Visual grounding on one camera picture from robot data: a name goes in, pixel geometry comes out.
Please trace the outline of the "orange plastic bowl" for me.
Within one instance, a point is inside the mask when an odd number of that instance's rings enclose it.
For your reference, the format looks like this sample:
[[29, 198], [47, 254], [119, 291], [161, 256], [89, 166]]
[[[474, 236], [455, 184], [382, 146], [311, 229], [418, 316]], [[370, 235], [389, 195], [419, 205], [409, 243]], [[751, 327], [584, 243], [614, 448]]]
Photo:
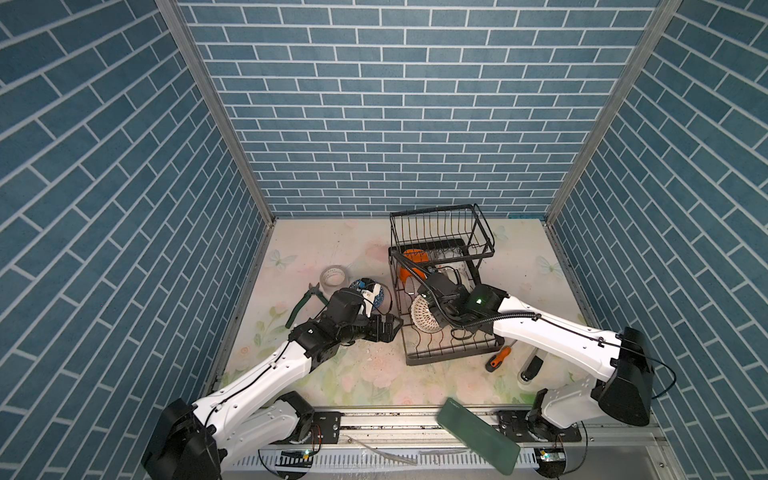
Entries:
[[403, 252], [403, 256], [409, 260], [412, 265], [408, 268], [400, 267], [398, 277], [403, 286], [405, 286], [410, 278], [418, 277], [421, 280], [427, 278], [426, 272], [421, 268], [422, 264], [429, 261], [428, 254], [421, 249], [410, 248]]

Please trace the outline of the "blue rimmed bowl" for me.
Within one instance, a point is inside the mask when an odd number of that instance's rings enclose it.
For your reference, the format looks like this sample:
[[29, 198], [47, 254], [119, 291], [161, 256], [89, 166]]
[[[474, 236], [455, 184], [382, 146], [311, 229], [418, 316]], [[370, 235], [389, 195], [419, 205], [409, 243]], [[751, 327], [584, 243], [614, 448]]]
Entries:
[[374, 304], [380, 304], [384, 298], [383, 285], [373, 279], [364, 277], [354, 280], [350, 287], [361, 292], [366, 298]]

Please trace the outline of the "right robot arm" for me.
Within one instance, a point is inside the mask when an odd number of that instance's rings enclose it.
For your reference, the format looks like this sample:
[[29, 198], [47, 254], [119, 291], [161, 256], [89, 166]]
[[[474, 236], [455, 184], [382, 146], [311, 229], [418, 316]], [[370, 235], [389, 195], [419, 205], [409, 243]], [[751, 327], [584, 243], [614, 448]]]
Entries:
[[533, 346], [587, 373], [578, 383], [537, 392], [526, 418], [536, 436], [550, 438], [602, 416], [630, 426], [650, 423], [655, 373], [641, 332], [593, 329], [490, 285], [469, 291], [442, 273], [416, 273], [414, 278], [436, 320], [466, 331], [489, 327], [496, 336]]

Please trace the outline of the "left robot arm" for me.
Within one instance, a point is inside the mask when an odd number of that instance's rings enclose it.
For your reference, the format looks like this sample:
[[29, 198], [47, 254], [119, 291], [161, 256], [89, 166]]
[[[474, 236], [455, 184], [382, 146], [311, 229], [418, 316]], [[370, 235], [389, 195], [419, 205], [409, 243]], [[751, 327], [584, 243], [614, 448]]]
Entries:
[[170, 403], [142, 455], [144, 470], [153, 479], [219, 479], [264, 446], [304, 439], [315, 410], [291, 385], [343, 346], [392, 342], [402, 325], [357, 290], [334, 292], [315, 317], [236, 381], [192, 403]]

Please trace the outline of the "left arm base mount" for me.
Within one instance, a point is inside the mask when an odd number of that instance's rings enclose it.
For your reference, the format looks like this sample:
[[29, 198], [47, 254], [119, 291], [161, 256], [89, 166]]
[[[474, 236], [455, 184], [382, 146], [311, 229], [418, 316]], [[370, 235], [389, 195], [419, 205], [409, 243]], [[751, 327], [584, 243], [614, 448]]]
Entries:
[[317, 436], [316, 443], [338, 443], [342, 420], [340, 411], [317, 410], [296, 391], [279, 396], [273, 405], [279, 402], [288, 406], [288, 413], [297, 419], [297, 423], [289, 434], [275, 440], [275, 445], [307, 444], [314, 435]]

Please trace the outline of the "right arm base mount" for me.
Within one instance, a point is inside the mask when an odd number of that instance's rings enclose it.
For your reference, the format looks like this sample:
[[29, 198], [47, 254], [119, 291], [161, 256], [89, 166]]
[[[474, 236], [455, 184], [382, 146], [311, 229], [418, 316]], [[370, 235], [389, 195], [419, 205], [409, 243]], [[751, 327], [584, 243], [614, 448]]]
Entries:
[[515, 442], [579, 443], [582, 435], [576, 424], [560, 428], [543, 417], [543, 400], [547, 389], [537, 392], [530, 409], [502, 409], [495, 412], [499, 431]]

